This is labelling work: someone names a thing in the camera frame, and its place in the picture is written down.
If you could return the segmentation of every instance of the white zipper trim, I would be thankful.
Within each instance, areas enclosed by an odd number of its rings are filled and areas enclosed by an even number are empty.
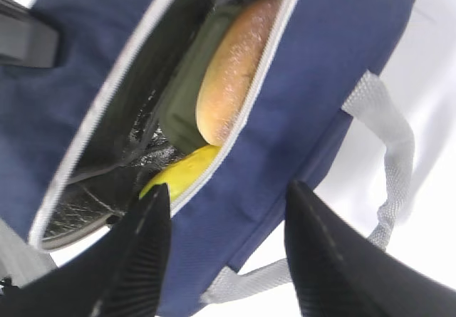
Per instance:
[[[67,149],[65,156],[63,157],[51,183],[48,186],[43,201],[41,202],[41,206],[33,220],[30,232],[28,233],[28,242],[32,247],[43,250],[41,242],[44,233],[46,232],[46,227],[51,220],[53,211],[58,204],[58,200],[60,199],[66,187],[66,183],[70,179],[71,173],[78,163],[83,150],[86,148],[86,145],[95,131],[96,126],[103,117],[105,110],[109,106],[109,103],[117,92],[119,85],[122,83],[126,73],[130,69],[136,55],[139,53],[144,42],[146,42],[150,33],[156,27],[163,14],[167,11],[167,8],[173,1],[174,0],[153,0],[147,8],[147,11],[144,13],[144,16],[138,24],[138,27],[135,29],[135,32],[125,44],[113,66],[113,69],[95,97],[92,106],[85,115],[78,132],[73,138],[70,147]],[[181,210],[181,208],[183,208],[209,181],[212,174],[215,170],[217,170],[225,157],[228,155],[229,151],[233,148],[238,135],[247,123],[249,113],[252,110],[253,104],[255,103],[261,90],[267,71],[271,65],[281,37],[297,2],[298,0],[282,0],[281,7],[277,13],[276,21],[271,29],[269,39],[266,43],[255,77],[252,81],[251,88],[247,94],[241,112],[239,113],[239,117],[233,126],[232,132],[212,164],[192,184],[191,187],[184,191],[172,203],[172,217],[175,216],[176,213],[178,213],[179,210]]]
[[[109,106],[136,55],[173,1],[152,0],[138,27],[125,44],[48,186],[28,233],[28,242],[31,246],[42,249],[41,241],[46,232],[46,227],[83,150],[86,148],[96,126],[103,117],[106,108]]]
[[[249,114],[255,104],[255,101],[257,100],[261,91],[261,86],[266,78],[266,74],[271,66],[272,60],[274,59],[277,48],[279,47],[281,37],[284,34],[286,25],[288,24],[297,3],[298,0],[282,0],[281,7],[277,12],[276,21],[271,29],[271,33],[269,34],[268,41],[250,86],[249,93],[247,94],[244,105],[239,112],[239,117],[237,118],[231,133],[211,165],[171,204],[171,217],[175,216],[210,180],[214,172],[223,163],[223,160],[233,148],[237,137],[247,123]]]

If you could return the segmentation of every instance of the lunch bag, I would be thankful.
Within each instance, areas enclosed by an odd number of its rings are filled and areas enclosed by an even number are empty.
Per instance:
[[[150,178],[194,147],[176,147],[160,124],[186,55],[204,69],[211,53],[192,47],[205,22],[252,1],[37,0],[31,14],[61,44],[52,69],[0,68],[0,216],[52,251],[139,204]],[[291,281],[285,259],[237,272],[284,219],[290,181],[313,189],[325,177],[353,117],[387,147],[388,200],[369,236],[386,247],[408,195],[413,133],[378,76],[413,2],[282,0],[231,134],[170,203],[160,316]]]

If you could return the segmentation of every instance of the white background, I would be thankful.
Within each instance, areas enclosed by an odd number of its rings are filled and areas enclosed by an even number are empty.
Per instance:
[[[29,6],[33,0],[16,0]],[[456,289],[456,0],[418,0],[405,35],[382,79],[415,132],[412,200],[393,234],[388,252],[423,274]],[[384,148],[354,122],[317,189],[362,235],[375,226],[385,199]],[[103,234],[53,254],[63,264]],[[280,226],[242,271],[284,257]],[[209,306],[205,316],[300,316],[293,288],[285,285],[255,297]]]

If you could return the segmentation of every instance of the hamburger bun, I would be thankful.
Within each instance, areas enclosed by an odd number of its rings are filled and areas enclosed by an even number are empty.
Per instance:
[[[207,67],[196,105],[202,137],[222,146],[242,108],[281,0],[256,0],[229,27]]]

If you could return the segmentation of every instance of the grey strap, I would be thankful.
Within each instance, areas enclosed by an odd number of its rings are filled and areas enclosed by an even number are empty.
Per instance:
[[[378,209],[378,225],[368,240],[386,249],[396,217],[408,198],[413,169],[413,131],[394,106],[385,85],[369,71],[358,82],[342,109],[374,132],[386,146],[385,174],[388,198]]]
[[[55,268],[49,254],[31,248],[0,219],[0,279],[10,276],[13,285],[23,286]]]
[[[243,275],[239,275],[229,267],[224,267],[212,285],[203,293],[201,301],[205,304],[236,301],[290,282],[286,259]]]
[[[370,128],[386,145],[385,173],[388,198],[378,209],[378,225],[369,240],[385,249],[400,208],[408,198],[415,142],[413,132],[378,76],[367,71],[342,109]],[[239,275],[224,267],[202,295],[205,304],[224,303],[291,282],[286,259]]]

